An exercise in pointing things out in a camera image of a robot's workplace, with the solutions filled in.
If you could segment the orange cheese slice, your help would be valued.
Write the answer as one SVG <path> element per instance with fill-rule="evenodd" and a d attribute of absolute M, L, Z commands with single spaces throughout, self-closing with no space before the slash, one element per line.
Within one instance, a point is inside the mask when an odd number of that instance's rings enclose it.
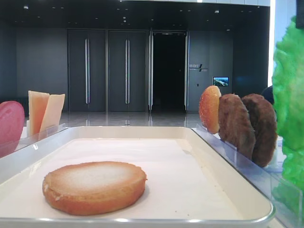
<path fill-rule="evenodd" d="M 30 136 L 40 132 L 49 97 L 49 93 L 28 91 Z"/>

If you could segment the clear long rail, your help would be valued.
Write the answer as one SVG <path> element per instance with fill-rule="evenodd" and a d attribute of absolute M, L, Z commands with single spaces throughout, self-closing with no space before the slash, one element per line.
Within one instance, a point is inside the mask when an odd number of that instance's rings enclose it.
<path fill-rule="evenodd" d="M 52 126 L 48 129 L 46 129 L 45 131 L 37 133 L 33 136 L 28 136 L 28 137 L 19 139 L 18 141 L 12 141 L 12 142 L 8 142 L 5 144 L 1 144 L 0 145 L 0 157 L 3 158 L 9 154 L 16 152 L 17 150 L 20 150 L 24 147 L 35 144 L 58 132 L 63 131 L 66 128 L 67 128 L 67 126 L 65 124 L 61 124 L 59 126 Z"/>
<path fill-rule="evenodd" d="M 197 124 L 193 130 L 219 155 L 237 169 L 259 191 L 265 194 L 276 207 L 276 218 L 286 228 L 304 226 L 304 192 L 283 178 L 282 137 L 276 141 L 275 153 L 269 165 L 264 168 L 238 153 L 235 147 L 210 134 Z"/>

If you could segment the clear long rail left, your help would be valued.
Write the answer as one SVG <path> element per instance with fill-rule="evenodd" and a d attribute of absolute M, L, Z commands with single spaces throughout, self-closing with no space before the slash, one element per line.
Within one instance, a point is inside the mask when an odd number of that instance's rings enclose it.
<path fill-rule="evenodd" d="M 46 129 L 45 131 L 37 133 L 33 136 L 28 136 L 28 137 L 19 139 L 18 141 L 12 141 L 12 142 L 8 142 L 5 144 L 1 144 L 0 145 L 0 157 L 3 158 L 9 154 L 16 152 L 17 150 L 20 150 L 24 147 L 35 144 L 58 132 L 63 131 L 66 128 L 67 128 L 67 126 L 65 124 L 61 124 L 59 126 L 52 126 L 48 129 Z"/>

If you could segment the inner brown meat patty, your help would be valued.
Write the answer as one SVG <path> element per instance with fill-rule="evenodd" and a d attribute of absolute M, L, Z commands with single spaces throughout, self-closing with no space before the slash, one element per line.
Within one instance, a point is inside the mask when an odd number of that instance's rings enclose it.
<path fill-rule="evenodd" d="M 248 110 L 240 97 L 235 94 L 221 96 L 218 117 L 221 140 L 234 145 L 240 154 L 251 160 L 256 138 Z"/>

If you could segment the bread slice on tray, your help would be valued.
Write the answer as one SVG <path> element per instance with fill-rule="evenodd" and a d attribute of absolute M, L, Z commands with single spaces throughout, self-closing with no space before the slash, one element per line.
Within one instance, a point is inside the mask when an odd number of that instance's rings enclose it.
<path fill-rule="evenodd" d="M 77 216 L 99 215 L 134 204 L 145 191 L 141 167 L 116 161 L 73 164 L 48 173 L 42 183 L 47 203 Z"/>

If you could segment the green lettuce leaf front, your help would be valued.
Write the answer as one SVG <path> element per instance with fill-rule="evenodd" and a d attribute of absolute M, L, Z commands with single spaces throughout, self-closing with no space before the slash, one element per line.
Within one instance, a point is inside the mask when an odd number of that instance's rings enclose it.
<path fill-rule="evenodd" d="M 295 212 L 303 214 L 304 198 L 304 30 L 297 27 L 297 17 L 291 18 L 274 53 L 274 108 L 277 134 L 283 138 L 282 176 L 298 191 L 279 192 L 283 201 Z"/>

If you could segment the dark double door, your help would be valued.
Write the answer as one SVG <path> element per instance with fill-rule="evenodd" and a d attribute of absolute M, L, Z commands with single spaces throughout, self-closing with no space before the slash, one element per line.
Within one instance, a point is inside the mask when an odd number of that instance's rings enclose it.
<path fill-rule="evenodd" d="M 105 31 L 69 30 L 69 108 L 105 111 Z"/>
<path fill-rule="evenodd" d="M 145 32 L 109 32 L 111 112 L 145 111 L 145 51 Z"/>

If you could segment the dark double door middle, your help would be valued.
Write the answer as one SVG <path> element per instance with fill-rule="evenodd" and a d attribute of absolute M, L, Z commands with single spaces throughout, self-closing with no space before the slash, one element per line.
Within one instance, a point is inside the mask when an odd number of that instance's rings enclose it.
<path fill-rule="evenodd" d="M 145 111 L 145 51 L 145 32 L 109 32 L 111 112 Z"/>

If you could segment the inner bun slice right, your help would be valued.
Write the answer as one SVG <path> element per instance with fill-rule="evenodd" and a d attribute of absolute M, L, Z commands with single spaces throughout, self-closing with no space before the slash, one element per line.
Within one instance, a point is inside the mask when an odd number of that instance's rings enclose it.
<path fill-rule="evenodd" d="M 216 134 L 219 131 L 218 110 L 220 97 L 220 89 L 215 85 L 211 85 L 204 90 L 199 100 L 199 116 L 202 125 L 211 134 Z"/>

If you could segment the small wall display screen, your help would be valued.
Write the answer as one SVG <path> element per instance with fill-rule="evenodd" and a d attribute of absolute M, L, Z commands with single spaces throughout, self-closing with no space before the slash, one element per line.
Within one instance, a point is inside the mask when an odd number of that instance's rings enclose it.
<path fill-rule="evenodd" d="M 228 77 L 213 77 L 213 85 L 226 87 L 229 85 L 229 78 Z"/>

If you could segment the clear long rail right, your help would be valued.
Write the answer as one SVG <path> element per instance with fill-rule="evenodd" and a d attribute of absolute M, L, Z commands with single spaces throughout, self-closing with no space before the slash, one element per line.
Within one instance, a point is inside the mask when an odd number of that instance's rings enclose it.
<path fill-rule="evenodd" d="M 276 141 L 275 153 L 269 165 L 264 168 L 238 153 L 235 147 L 210 134 L 197 124 L 193 130 L 219 155 L 237 169 L 259 191 L 265 194 L 276 207 L 276 218 L 286 228 L 304 226 L 304 192 L 283 178 L 282 137 Z"/>

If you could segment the outer brown meat patty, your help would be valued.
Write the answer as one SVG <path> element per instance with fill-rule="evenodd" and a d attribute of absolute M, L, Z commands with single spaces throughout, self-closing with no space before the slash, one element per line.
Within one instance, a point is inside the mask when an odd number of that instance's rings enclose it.
<path fill-rule="evenodd" d="M 249 94 L 241 100 L 249 112 L 256 138 L 252 161 L 260 167 L 266 167 L 271 162 L 276 149 L 276 113 L 272 104 L 262 95 Z"/>

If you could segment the dark double door left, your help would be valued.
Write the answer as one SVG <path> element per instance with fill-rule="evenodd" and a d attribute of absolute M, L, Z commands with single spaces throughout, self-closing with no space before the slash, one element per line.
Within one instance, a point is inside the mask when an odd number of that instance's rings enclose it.
<path fill-rule="evenodd" d="M 105 111 L 105 31 L 69 30 L 69 108 Z"/>

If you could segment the white rectangular metal tray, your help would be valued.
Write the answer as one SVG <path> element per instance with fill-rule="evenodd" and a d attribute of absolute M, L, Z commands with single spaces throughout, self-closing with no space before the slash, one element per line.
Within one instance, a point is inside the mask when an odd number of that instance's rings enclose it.
<path fill-rule="evenodd" d="M 185 127 L 71 127 L 0 160 L 3 228 L 265 228 L 276 209 Z"/>

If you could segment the brown meat patty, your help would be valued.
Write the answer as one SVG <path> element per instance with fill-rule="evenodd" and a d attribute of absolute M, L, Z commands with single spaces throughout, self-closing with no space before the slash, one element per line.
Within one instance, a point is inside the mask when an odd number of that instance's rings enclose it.
<path fill-rule="evenodd" d="M 221 140 L 234 145 L 240 154 L 251 160 L 256 138 L 248 110 L 240 97 L 235 94 L 221 96 L 218 117 Z"/>
<path fill-rule="evenodd" d="M 276 113 L 272 104 L 262 95 L 249 94 L 241 100 L 249 112 L 256 138 L 252 161 L 260 167 L 266 167 L 271 162 L 276 149 Z"/>

